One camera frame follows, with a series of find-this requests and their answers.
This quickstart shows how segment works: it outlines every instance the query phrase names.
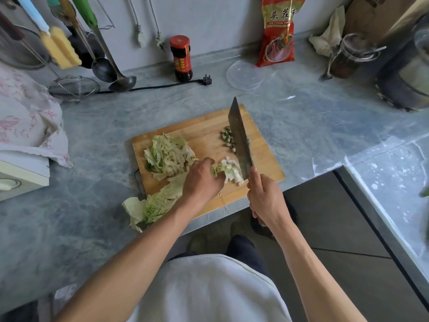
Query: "red food package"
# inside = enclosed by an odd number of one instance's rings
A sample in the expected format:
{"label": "red food package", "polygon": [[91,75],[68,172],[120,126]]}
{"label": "red food package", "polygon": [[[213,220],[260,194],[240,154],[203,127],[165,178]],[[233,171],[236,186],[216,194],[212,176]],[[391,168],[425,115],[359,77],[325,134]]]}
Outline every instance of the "red food package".
{"label": "red food package", "polygon": [[256,66],[293,61],[292,17],[305,0],[262,0],[264,37]]}

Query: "jar of chili sauce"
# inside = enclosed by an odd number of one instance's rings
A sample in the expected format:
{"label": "jar of chili sauce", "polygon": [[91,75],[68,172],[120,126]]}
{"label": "jar of chili sauce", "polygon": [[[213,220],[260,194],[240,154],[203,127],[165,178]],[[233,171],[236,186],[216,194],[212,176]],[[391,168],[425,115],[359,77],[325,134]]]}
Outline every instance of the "jar of chili sauce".
{"label": "jar of chili sauce", "polygon": [[174,67],[177,80],[188,82],[192,79],[192,67],[190,64],[190,40],[183,35],[170,38],[170,48],[174,57]]}

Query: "knife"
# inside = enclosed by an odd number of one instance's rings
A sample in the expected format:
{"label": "knife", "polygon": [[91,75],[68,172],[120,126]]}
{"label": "knife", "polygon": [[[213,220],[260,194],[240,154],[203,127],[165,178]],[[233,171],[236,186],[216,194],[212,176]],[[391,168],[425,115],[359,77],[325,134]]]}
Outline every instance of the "knife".
{"label": "knife", "polygon": [[229,126],[233,135],[236,154],[239,159],[240,169],[243,179],[248,179],[250,168],[253,166],[252,155],[250,153],[246,130],[244,129],[243,118],[241,117],[240,107],[237,97],[234,97],[233,104],[228,114]]}

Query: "white power cord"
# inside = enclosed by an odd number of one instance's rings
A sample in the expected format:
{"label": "white power cord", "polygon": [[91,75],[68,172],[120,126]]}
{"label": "white power cord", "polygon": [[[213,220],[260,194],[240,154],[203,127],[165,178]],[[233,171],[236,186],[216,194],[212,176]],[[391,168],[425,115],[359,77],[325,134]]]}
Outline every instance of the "white power cord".
{"label": "white power cord", "polygon": [[152,6],[152,0],[149,0],[149,4],[151,5],[152,14],[153,14],[153,16],[154,16],[155,25],[157,26],[157,31],[158,31],[158,35],[157,35],[157,38],[156,38],[156,40],[157,40],[157,46],[158,46],[162,51],[164,51],[164,52],[165,52],[165,50],[166,50],[166,46],[165,46],[165,44],[164,44],[164,37],[163,37],[163,36],[162,36],[162,34],[161,34],[160,27],[158,26],[157,18],[155,17],[155,11],[154,11],[154,8],[153,8],[153,6]]}
{"label": "white power cord", "polygon": [[143,48],[146,46],[146,39],[143,35],[142,26],[139,24],[139,18],[137,17],[136,9],[134,8],[134,3],[132,0],[129,0],[131,4],[132,11],[134,12],[134,17],[136,18],[136,31],[137,31],[137,44],[139,47]]}

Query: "yellow sponge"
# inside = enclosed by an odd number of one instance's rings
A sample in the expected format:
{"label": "yellow sponge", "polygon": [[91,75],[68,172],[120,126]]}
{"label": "yellow sponge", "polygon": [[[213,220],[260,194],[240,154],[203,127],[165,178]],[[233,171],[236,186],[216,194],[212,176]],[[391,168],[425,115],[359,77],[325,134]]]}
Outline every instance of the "yellow sponge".
{"label": "yellow sponge", "polygon": [[51,36],[49,36],[46,32],[40,32],[40,40],[60,68],[68,69],[74,67],[74,65],[72,65],[67,57],[62,53]]}
{"label": "yellow sponge", "polygon": [[61,28],[52,26],[52,27],[49,28],[49,32],[51,33],[52,39],[57,44],[57,46],[60,48],[61,52],[69,60],[69,62],[73,66],[79,66],[79,65],[81,65],[82,64],[81,59],[79,59],[79,57],[76,54],[74,48],[72,47],[72,44],[67,39],[67,37],[64,34],[63,30]]}

